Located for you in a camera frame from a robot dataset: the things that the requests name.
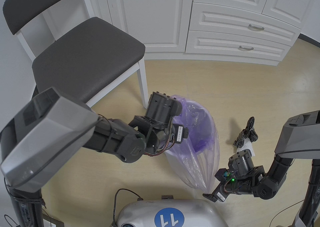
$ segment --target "gray seat cushion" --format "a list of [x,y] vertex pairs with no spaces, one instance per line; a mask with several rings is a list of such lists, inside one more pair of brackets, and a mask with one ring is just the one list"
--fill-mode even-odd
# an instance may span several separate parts
[[49,87],[86,103],[142,59],[145,46],[108,22],[90,18],[59,38],[32,64],[39,92]]

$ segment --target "beige floor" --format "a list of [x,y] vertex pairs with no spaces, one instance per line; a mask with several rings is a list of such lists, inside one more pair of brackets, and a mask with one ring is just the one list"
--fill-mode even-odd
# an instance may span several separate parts
[[[220,140],[220,167],[226,167],[234,153],[232,142],[249,117],[256,118],[259,139],[253,147],[255,165],[267,171],[273,161],[282,125],[294,115],[320,109],[320,49],[297,40],[277,67],[217,61],[149,60],[146,74],[149,93],[179,94],[198,101],[212,114]],[[93,109],[108,118],[129,122],[143,115],[138,81],[132,75],[100,100]],[[296,160],[287,180],[271,200],[230,195],[216,203],[229,226],[269,226],[276,213],[302,200],[306,193],[311,161]],[[129,188],[145,199],[201,198],[201,192],[187,187],[170,169],[165,155],[143,156],[124,164],[113,155],[82,148],[44,187],[48,213],[66,226],[109,226],[114,193]],[[118,197],[117,212],[131,194]],[[288,226],[300,205],[275,218],[273,225]]]

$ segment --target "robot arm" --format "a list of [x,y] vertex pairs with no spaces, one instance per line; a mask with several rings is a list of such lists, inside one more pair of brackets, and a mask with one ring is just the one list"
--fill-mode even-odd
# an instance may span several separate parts
[[268,173],[255,167],[250,150],[229,158],[229,169],[219,169],[215,177],[220,184],[212,194],[203,196],[213,202],[224,202],[229,194],[253,194],[264,200],[273,198],[286,180],[294,159],[313,159],[309,187],[293,226],[311,226],[320,203],[320,111],[289,118],[282,128]]
[[54,88],[35,96],[0,133],[0,169],[20,226],[43,227],[41,188],[81,147],[126,163],[157,155],[188,137],[187,128],[172,123],[181,110],[175,98],[153,93],[146,115],[127,125]]

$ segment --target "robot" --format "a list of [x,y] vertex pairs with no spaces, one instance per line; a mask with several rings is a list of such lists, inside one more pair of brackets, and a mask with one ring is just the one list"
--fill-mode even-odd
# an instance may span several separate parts
[[[173,117],[181,110],[181,103],[175,98],[154,92],[146,114],[135,116],[127,125],[96,114],[55,88],[35,96],[0,136],[0,169],[20,226],[43,227],[41,188],[81,147],[114,154],[127,163],[137,161],[143,154],[157,156],[188,137],[186,127],[173,123]],[[268,173],[263,166],[255,167],[250,151],[243,150],[230,157],[229,169],[218,170],[215,176],[220,184],[212,194],[203,196],[213,202],[223,202],[232,193],[270,199],[285,181],[295,158],[313,159],[306,198],[292,224],[311,226],[320,202],[318,124],[320,111],[290,118],[283,126]],[[126,206],[112,226],[191,227],[201,222],[209,227],[227,227],[209,201],[140,199]]]

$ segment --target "crumpled black plastic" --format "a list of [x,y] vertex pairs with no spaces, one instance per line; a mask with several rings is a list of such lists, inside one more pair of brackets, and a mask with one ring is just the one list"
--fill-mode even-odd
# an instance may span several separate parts
[[258,140],[258,135],[254,131],[254,117],[249,118],[246,128],[240,132],[233,145],[237,146],[237,148],[242,148],[246,138],[249,138],[251,142]]

